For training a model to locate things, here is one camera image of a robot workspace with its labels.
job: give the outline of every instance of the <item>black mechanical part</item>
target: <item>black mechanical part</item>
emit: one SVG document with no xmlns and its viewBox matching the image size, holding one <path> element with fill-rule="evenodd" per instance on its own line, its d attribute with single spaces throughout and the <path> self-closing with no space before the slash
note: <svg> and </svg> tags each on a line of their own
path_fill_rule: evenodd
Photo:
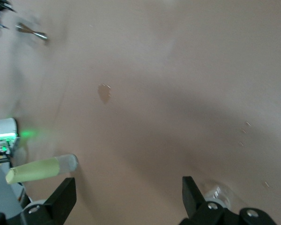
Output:
<svg viewBox="0 0 281 225">
<path fill-rule="evenodd" d="M 0 225 L 63 225 L 76 203 L 75 178 L 66 178 L 43 205 L 32 205 Z"/>
<path fill-rule="evenodd" d="M 276 225 L 259 209 L 244 208 L 237 215 L 215 202 L 206 202 L 192 177 L 183 177 L 182 195 L 189 218 L 180 225 Z"/>
</svg>

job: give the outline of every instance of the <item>metal pin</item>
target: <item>metal pin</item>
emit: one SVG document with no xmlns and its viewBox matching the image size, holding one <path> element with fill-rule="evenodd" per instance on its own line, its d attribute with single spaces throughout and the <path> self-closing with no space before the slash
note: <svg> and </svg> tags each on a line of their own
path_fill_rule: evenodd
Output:
<svg viewBox="0 0 281 225">
<path fill-rule="evenodd" d="M 34 30 L 30 29 L 29 27 L 27 27 L 26 25 L 24 25 L 23 23 L 19 23 L 15 27 L 21 33 L 34 34 L 35 36 L 37 36 L 38 38 L 40 38 L 44 41 L 48 40 L 48 37 L 45 33 L 34 31 Z"/>
</svg>

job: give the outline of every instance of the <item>glowing green light strip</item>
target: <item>glowing green light strip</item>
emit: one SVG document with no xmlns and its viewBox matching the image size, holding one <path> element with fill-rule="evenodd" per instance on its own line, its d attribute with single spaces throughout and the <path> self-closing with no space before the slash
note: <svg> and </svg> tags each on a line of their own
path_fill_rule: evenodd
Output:
<svg viewBox="0 0 281 225">
<path fill-rule="evenodd" d="M 9 138 L 15 138 L 15 137 L 17 137 L 17 136 L 18 136 L 18 134 L 16 134 L 16 133 L 0 134 L 0 138 L 7 138 L 7 137 L 9 137 Z"/>
</svg>

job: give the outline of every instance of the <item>silver screw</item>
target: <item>silver screw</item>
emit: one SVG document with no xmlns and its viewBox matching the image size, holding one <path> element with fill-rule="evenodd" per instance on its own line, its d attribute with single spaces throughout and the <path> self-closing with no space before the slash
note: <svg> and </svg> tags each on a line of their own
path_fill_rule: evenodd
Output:
<svg viewBox="0 0 281 225">
<path fill-rule="evenodd" d="M 258 217 L 259 216 L 258 213 L 256 211 L 254 211 L 254 210 L 248 210 L 247 214 L 250 217 Z"/>
<path fill-rule="evenodd" d="M 217 210 L 217 205 L 213 202 L 208 203 L 208 208 L 211 210 Z"/>
<path fill-rule="evenodd" d="M 38 209 L 39 209 L 39 205 L 37 205 L 36 207 L 31 208 L 31 209 L 28 211 L 28 213 L 29 213 L 29 214 L 30 214 L 30 213 L 34 213 L 34 212 L 38 211 Z"/>
</svg>

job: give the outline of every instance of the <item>screw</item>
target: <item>screw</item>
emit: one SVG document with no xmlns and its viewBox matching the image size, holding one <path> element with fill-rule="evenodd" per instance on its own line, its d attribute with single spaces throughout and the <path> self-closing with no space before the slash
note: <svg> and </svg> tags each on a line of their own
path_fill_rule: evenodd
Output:
<svg viewBox="0 0 281 225">
<path fill-rule="evenodd" d="M 30 214 L 30 213 L 34 213 L 34 212 L 38 211 L 38 209 L 39 209 L 39 205 L 37 205 L 36 207 L 31 208 L 31 209 L 28 211 L 28 213 L 29 213 L 29 214 Z"/>
<path fill-rule="evenodd" d="M 259 216 L 258 213 L 256 211 L 254 211 L 254 210 L 248 210 L 247 214 L 250 217 L 258 217 Z"/>
<path fill-rule="evenodd" d="M 217 205 L 213 202 L 208 203 L 208 208 L 211 210 L 217 210 Z"/>
</svg>

